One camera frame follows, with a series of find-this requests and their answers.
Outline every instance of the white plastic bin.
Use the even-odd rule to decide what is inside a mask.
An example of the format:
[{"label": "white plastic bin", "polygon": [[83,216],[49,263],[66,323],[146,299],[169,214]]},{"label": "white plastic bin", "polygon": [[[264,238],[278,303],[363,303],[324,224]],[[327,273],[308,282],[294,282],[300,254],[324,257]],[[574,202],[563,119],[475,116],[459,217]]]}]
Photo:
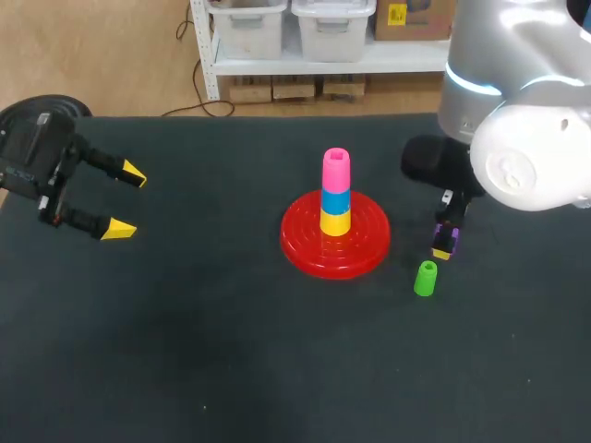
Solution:
[{"label": "white plastic bin", "polygon": [[209,3],[223,53],[228,58],[281,58],[287,0],[228,0]]},{"label": "white plastic bin", "polygon": [[368,17],[376,0],[293,0],[304,58],[316,62],[357,62],[363,56]]}]

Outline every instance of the toy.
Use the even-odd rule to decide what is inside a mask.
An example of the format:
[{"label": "toy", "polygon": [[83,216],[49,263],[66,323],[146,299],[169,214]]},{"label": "toy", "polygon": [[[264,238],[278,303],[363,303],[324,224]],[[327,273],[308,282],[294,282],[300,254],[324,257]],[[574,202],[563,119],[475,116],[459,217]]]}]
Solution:
[{"label": "toy", "polygon": [[350,190],[350,171],[346,150],[328,150],[322,189],[296,200],[283,216],[282,250],[307,274],[353,279],[375,269],[388,255],[388,218],[371,198]]},{"label": "toy", "polygon": [[416,275],[415,293],[421,297],[430,297],[435,291],[436,280],[437,264],[433,261],[424,261]]},{"label": "toy", "polygon": [[320,230],[332,237],[351,229],[351,159],[341,148],[327,150],[322,164]]}]

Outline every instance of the cardboard box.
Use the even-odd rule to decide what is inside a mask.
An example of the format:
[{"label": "cardboard box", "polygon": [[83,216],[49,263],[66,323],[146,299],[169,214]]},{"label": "cardboard box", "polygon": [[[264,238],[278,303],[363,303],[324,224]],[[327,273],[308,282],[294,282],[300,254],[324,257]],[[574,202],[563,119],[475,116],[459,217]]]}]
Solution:
[{"label": "cardboard box", "polygon": [[456,0],[378,0],[376,40],[447,40],[455,4]]}]

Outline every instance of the black cable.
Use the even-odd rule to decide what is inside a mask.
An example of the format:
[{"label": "black cable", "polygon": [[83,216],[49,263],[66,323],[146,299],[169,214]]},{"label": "black cable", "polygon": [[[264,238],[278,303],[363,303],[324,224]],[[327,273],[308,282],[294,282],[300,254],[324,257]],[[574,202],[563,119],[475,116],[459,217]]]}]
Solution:
[{"label": "black cable", "polygon": [[185,37],[185,32],[187,32],[188,25],[189,24],[195,25],[194,21],[188,19],[188,11],[190,10],[190,8],[191,8],[191,4],[189,3],[187,5],[187,10],[185,11],[185,19],[183,21],[181,21],[178,24],[178,27],[176,28],[176,39],[179,41],[183,40],[183,37]]},{"label": "black cable", "polygon": [[[190,8],[191,8],[191,4],[187,5],[187,9],[185,11],[185,19],[183,21],[181,21],[179,23],[179,25],[176,27],[176,39],[179,41],[183,40],[183,37],[185,37],[185,33],[187,32],[188,29],[188,25],[189,24],[195,24],[193,21],[191,21],[189,19],[189,12],[190,12]],[[213,31],[213,29],[211,28],[211,18],[210,18],[210,30]],[[195,67],[193,68],[193,88],[195,89],[195,93],[197,94],[197,100],[198,100],[198,104],[194,105],[194,106],[187,106],[185,108],[177,108],[177,109],[173,109],[172,111],[168,111],[164,114],[161,115],[161,117],[165,117],[167,115],[171,115],[171,114],[176,114],[176,113],[180,113],[182,111],[190,111],[192,109],[198,109],[198,108],[202,108],[203,112],[205,114],[207,114],[209,117],[229,117],[230,115],[232,115],[235,111],[235,105],[232,102],[229,102],[228,100],[213,100],[211,102],[204,102],[203,99],[201,98],[201,94],[199,93],[199,88],[197,87],[197,79],[196,79],[196,75],[197,75],[197,71],[199,70],[199,65],[201,65],[201,59],[199,58],[197,60],[197,63],[195,64]],[[213,114],[211,112],[208,111],[207,106],[209,106],[210,104],[215,104],[215,103],[223,103],[223,104],[227,104],[230,106],[230,111],[228,111],[227,114],[223,114],[223,115],[217,115],[217,114]]]}]

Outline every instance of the green block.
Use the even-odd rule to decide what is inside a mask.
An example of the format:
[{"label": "green block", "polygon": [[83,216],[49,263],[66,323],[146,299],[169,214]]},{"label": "green block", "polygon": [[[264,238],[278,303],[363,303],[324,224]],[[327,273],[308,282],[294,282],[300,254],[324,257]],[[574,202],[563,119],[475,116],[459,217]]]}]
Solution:
[{"label": "green block", "polygon": [[437,264],[434,261],[424,261],[416,275],[415,293],[421,297],[430,297],[435,291],[436,280]]}]

